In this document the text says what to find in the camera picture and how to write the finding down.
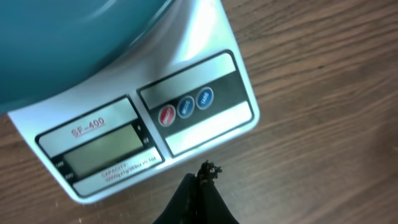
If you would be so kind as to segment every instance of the kitchen scale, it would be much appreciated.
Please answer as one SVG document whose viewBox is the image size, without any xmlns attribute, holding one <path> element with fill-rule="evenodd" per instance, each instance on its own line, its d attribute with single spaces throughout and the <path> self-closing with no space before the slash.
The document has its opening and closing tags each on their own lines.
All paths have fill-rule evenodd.
<svg viewBox="0 0 398 224">
<path fill-rule="evenodd" d="M 219 0 L 175 1 L 96 75 L 8 113 L 78 203 L 94 203 L 252 129 L 259 121 Z"/>
</svg>

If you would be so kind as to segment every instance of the wood grain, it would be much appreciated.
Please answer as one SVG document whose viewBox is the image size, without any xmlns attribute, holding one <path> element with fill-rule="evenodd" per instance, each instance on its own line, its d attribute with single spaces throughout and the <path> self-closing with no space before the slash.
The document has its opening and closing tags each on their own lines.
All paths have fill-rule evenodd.
<svg viewBox="0 0 398 224">
<path fill-rule="evenodd" d="M 0 118 L 0 223 L 152 223 L 210 159 L 241 223 L 398 223 L 398 1 L 224 0 L 261 107 L 250 133 L 94 205 Z"/>
</svg>

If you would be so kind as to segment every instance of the white scale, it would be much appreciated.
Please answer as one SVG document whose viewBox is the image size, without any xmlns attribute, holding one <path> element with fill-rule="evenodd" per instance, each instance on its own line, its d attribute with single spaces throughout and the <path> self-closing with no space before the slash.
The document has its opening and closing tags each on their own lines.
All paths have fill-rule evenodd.
<svg viewBox="0 0 398 224">
<path fill-rule="evenodd" d="M 177 1 L 140 47 L 9 117 L 78 203 L 94 203 L 252 129 L 260 113 L 219 0 Z"/>
</svg>

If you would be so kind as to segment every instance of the wooden surface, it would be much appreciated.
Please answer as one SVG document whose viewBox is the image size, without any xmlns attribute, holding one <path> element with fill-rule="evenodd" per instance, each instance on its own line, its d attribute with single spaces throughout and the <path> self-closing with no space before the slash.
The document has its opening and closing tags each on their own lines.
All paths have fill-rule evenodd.
<svg viewBox="0 0 398 224">
<path fill-rule="evenodd" d="M 259 125 L 94 205 L 0 118 L 0 223 L 152 223 L 206 159 L 241 223 L 398 223 L 398 1 L 224 0 Z"/>
</svg>

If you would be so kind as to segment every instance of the round button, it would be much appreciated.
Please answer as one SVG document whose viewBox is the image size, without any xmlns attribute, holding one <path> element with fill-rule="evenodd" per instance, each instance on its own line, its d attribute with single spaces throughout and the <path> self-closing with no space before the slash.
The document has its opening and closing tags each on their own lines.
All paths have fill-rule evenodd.
<svg viewBox="0 0 398 224">
<path fill-rule="evenodd" d="M 170 126 L 175 120 L 175 108 L 173 105 L 166 105 L 159 111 L 158 120 L 163 127 Z"/>
<path fill-rule="evenodd" d="M 204 87 L 201 89 L 197 96 L 197 106 L 199 109 L 207 109 L 214 99 L 213 90 L 210 87 Z"/>
<path fill-rule="evenodd" d="M 177 113 L 181 118 L 188 118 L 193 113 L 195 101 L 192 96 L 183 97 L 177 106 Z"/>
</svg>

